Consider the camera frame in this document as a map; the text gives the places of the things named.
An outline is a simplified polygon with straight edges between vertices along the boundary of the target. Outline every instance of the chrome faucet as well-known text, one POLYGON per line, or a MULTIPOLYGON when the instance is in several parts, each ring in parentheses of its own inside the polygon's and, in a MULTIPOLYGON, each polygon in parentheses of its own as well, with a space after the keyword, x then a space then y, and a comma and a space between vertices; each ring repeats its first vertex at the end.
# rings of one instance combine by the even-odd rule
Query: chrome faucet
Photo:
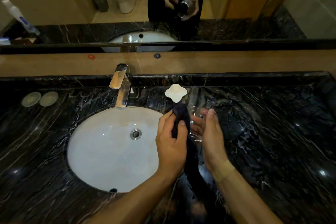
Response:
POLYGON ((131 86, 132 74, 127 64, 118 64, 110 88, 119 89, 115 107, 126 107, 128 98, 137 98, 139 90, 131 86))

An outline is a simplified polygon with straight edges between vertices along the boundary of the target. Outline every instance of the round coaster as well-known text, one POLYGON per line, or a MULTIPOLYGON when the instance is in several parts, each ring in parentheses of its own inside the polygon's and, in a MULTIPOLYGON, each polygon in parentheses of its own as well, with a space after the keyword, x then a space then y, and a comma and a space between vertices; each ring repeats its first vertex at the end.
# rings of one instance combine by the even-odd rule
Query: round coaster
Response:
POLYGON ((40 99, 40 105, 47 107, 56 102, 58 99, 58 93, 56 91, 49 91, 48 93, 44 94, 40 99))
POLYGON ((39 102, 40 98, 41 98, 41 93, 35 91, 35 92, 29 93, 28 95, 26 95, 23 98, 21 104, 24 107, 31 107, 35 105, 37 102, 39 102))

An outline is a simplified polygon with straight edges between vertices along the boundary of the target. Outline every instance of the drain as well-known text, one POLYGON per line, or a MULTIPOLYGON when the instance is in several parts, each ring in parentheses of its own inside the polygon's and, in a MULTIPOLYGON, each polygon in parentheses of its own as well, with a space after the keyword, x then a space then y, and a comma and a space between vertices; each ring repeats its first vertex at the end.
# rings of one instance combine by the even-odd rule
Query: drain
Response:
POLYGON ((131 131, 130 137, 132 140, 138 140, 141 137, 141 135, 142 135, 141 130, 135 128, 131 131))

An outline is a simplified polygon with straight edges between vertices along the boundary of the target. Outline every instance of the black marble countertop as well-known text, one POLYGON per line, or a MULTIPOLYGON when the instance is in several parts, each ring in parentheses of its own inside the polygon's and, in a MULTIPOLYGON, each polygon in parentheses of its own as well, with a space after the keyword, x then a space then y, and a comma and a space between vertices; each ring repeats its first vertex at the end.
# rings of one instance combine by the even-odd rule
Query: black marble countertop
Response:
MULTIPOLYGON (((81 223, 119 193, 96 190, 70 170, 75 128, 114 107, 111 76, 0 78, 0 223, 81 223), (49 107, 25 108, 55 90, 49 107)), ((336 83, 326 72, 135 76, 130 106, 164 112, 173 83, 185 103, 216 109, 230 161, 284 223, 336 222, 336 83)), ((206 171, 183 173, 147 223, 234 223, 206 171)))
MULTIPOLYGON (((260 17, 254 23, 250 19, 201 20, 199 28, 187 36, 177 25, 166 22, 120 22, 36 26, 41 32, 37 44, 109 43, 118 36, 143 31, 160 31, 176 40, 194 41, 306 39, 283 6, 273 17, 260 17)), ((15 39, 25 34, 21 24, 14 22, 0 35, 15 39)))

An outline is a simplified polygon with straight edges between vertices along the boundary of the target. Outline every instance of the marble vanity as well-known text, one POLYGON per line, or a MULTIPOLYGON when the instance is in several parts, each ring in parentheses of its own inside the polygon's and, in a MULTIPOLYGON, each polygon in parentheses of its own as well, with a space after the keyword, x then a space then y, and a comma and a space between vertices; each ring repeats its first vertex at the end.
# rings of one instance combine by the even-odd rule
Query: marble vanity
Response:
MULTIPOLYGON (((0 223, 81 223, 122 197, 85 184, 66 158, 75 128, 114 107, 110 81, 0 78, 0 223), (28 93, 50 90, 59 94, 52 106, 21 105, 28 93)), ((173 83, 188 90, 185 103, 216 109, 230 161, 284 223, 336 222, 336 82, 329 73, 141 75, 132 82, 139 97, 128 105, 164 112, 173 83)), ((146 223, 234 223, 199 144, 197 158, 199 172, 181 174, 146 223)))

